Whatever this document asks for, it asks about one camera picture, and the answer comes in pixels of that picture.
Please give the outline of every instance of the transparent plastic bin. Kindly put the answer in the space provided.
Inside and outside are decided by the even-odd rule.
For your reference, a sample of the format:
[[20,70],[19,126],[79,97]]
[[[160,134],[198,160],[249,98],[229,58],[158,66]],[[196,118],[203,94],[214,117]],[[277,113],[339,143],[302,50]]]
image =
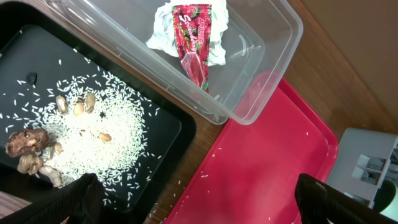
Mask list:
[[[241,124],[256,120],[282,78],[303,32],[301,19],[285,0],[228,1],[228,29],[222,38],[226,65],[209,67],[210,92],[205,93],[185,76],[178,58],[145,44],[153,34],[157,8],[168,1],[46,2],[59,16],[215,124],[228,118]],[[247,105],[245,110],[236,110],[243,103]]]

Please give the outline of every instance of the wooden table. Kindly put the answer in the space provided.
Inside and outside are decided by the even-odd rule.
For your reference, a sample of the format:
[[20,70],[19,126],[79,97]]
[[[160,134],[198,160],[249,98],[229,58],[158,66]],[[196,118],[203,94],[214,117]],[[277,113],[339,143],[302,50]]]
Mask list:
[[[43,0],[23,1],[38,8],[76,34],[80,33],[65,21],[53,17]],[[338,138],[348,127],[398,133],[398,125],[393,122],[391,116],[359,79],[357,73],[314,20],[303,3],[300,0],[289,0],[289,3],[302,18],[304,33],[285,73],[287,81],[329,125]],[[197,115],[168,93],[154,86],[134,69],[128,67],[126,63],[121,62],[115,55],[110,54],[106,49],[93,42],[90,37],[80,35],[80,38],[110,59],[119,62],[126,70],[187,110],[197,122],[197,135],[192,145],[159,197],[158,205],[153,207],[151,218],[148,216],[145,222],[159,223],[171,212],[172,206],[175,205],[185,186],[188,185],[206,153],[223,129],[223,125],[211,124]],[[2,214],[6,215],[26,205],[26,203],[19,203],[17,200],[6,200],[5,197],[0,194],[0,217]],[[2,206],[7,207],[7,212],[4,209],[2,210]]]

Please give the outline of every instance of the crumpled white tissue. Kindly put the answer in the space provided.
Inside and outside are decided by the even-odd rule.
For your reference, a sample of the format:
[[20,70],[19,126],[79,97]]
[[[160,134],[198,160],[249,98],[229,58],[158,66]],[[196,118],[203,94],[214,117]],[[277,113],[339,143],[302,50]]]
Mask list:
[[226,0],[171,0],[170,3],[166,3],[157,9],[154,34],[146,42],[147,46],[151,49],[163,50],[173,57],[178,57],[172,6],[182,4],[211,4],[211,34],[208,65],[225,65],[225,50],[221,46],[221,38],[223,32],[228,28]]

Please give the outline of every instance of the black tray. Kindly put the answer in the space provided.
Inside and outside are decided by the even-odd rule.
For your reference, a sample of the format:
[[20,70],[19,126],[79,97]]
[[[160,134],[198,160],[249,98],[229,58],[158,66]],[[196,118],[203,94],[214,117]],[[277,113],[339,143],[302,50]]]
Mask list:
[[[0,119],[0,175],[2,177],[0,190],[31,202],[38,201],[50,191],[56,190],[44,180],[18,173],[15,170],[18,159],[11,159],[4,153],[4,143],[9,133],[22,129],[24,124],[23,121],[6,119],[6,115],[11,116],[17,112],[18,115],[25,114],[20,117],[35,117],[21,110],[24,103],[32,104],[37,98],[31,93],[32,87],[28,84],[20,85],[16,80],[24,80],[27,73],[36,72],[38,79],[34,91],[40,94],[41,100],[35,105],[44,106],[55,100],[48,97],[49,93],[46,89],[54,88],[57,80],[70,80],[72,75],[84,76],[97,73],[100,76],[103,70],[106,70],[151,100],[142,104],[145,112],[151,110],[152,113],[152,116],[147,113],[144,115],[146,127],[150,128],[146,135],[148,138],[146,152],[156,156],[138,158],[137,162],[140,162],[141,167],[136,178],[130,180],[129,183],[140,183],[139,190],[128,190],[126,189],[127,182],[123,182],[124,187],[120,185],[113,187],[117,190],[116,194],[107,192],[111,195],[108,198],[112,200],[113,205],[111,208],[105,208],[104,217],[101,220],[106,222],[108,219],[112,221],[119,219],[119,223],[142,223],[195,135],[196,126],[193,118],[29,5],[19,2],[0,5],[0,22],[3,30],[0,35],[0,53],[2,54],[0,58],[0,103],[2,104],[0,113],[4,117]],[[75,53],[73,48],[78,49],[79,53]],[[87,63],[84,56],[92,62]],[[62,59],[62,65],[58,64],[59,59]],[[97,70],[97,65],[101,67],[100,72]],[[99,79],[99,81],[104,86],[104,80]],[[88,82],[88,85],[94,87],[94,81]],[[25,96],[21,98],[18,93],[23,93]],[[61,92],[54,91],[55,96],[58,94]],[[15,99],[21,106],[14,106]],[[160,107],[158,115],[154,116],[155,109],[158,107]],[[4,128],[9,124],[15,127],[6,134]],[[146,181],[148,175],[151,177],[149,182]],[[133,197],[128,202],[127,191],[133,193]]]

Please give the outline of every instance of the red candy wrapper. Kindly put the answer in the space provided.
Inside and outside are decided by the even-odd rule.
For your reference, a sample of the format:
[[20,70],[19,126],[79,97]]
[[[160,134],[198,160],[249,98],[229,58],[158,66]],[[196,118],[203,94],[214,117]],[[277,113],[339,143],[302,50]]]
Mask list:
[[189,79],[208,93],[211,5],[173,6],[172,13],[182,67]]

